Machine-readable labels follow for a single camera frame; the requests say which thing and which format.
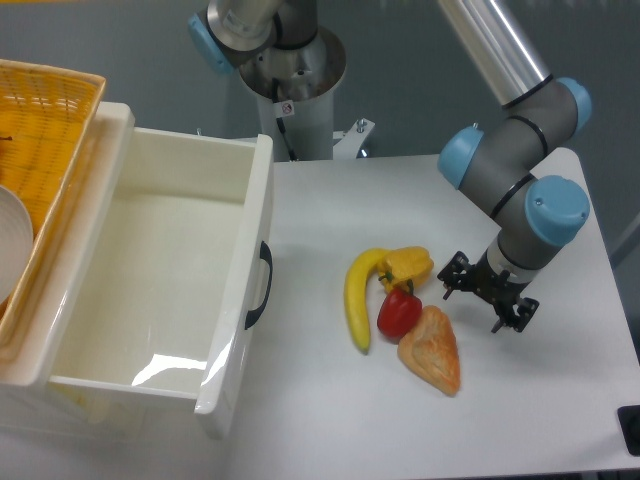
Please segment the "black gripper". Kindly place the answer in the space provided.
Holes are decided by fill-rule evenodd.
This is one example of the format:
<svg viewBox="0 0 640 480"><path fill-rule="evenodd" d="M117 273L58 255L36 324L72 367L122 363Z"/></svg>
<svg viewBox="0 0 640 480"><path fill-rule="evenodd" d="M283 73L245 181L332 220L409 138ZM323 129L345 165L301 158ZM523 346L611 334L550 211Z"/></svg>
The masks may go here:
<svg viewBox="0 0 640 480"><path fill-rule="evenodd" d="M491 328L497 333L501 328L510 328L522 333L538 310L535 299L522 298L522 284L509 281L510 272L496 272L489 263L489 250L473 266L461 251L454 254L446 266L438 273L437 279L445 289L443 299L447 300L454 291L470 292L491 304L498 317Z"/></svg>

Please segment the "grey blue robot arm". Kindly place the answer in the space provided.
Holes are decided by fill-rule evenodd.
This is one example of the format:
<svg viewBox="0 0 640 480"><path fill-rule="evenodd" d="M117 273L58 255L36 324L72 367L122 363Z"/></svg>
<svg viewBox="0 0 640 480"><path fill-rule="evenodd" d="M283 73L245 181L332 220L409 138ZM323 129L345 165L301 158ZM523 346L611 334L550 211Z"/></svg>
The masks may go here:
<svg viewBox="0 0 640 480"><path fill-rule="evenodd" d="M477 262L457 253L440 273L448 291L490 304L497 328L523 330L538 304L523 296L585 224L590 204L575 182L533 169L589 120L586 89L555 78L499 1L443 1L440 9L506 112L494 130L469 126L441 150L438 169L499 228ZM333 137L333 93L346 69L340 40L313 1L212 1L188 29L216 72L238 72L255 96L262 131L281 161L350 158L361 141Z"/></svg>

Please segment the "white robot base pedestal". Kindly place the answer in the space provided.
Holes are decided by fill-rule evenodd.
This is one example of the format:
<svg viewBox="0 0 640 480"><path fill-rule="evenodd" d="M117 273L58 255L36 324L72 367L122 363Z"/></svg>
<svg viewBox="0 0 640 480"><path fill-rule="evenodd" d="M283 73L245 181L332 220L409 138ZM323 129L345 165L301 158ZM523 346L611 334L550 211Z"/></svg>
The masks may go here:
<svg viewBox="0 0 640 480"><path fill-rule="evenodd" d="M273 140L277 162L349 160L367 155L375 123L357 119L334 129L334 94L346 72L339 38L320 27L300 49L271 47L240 67L256 99L261 133Z"/></svg>

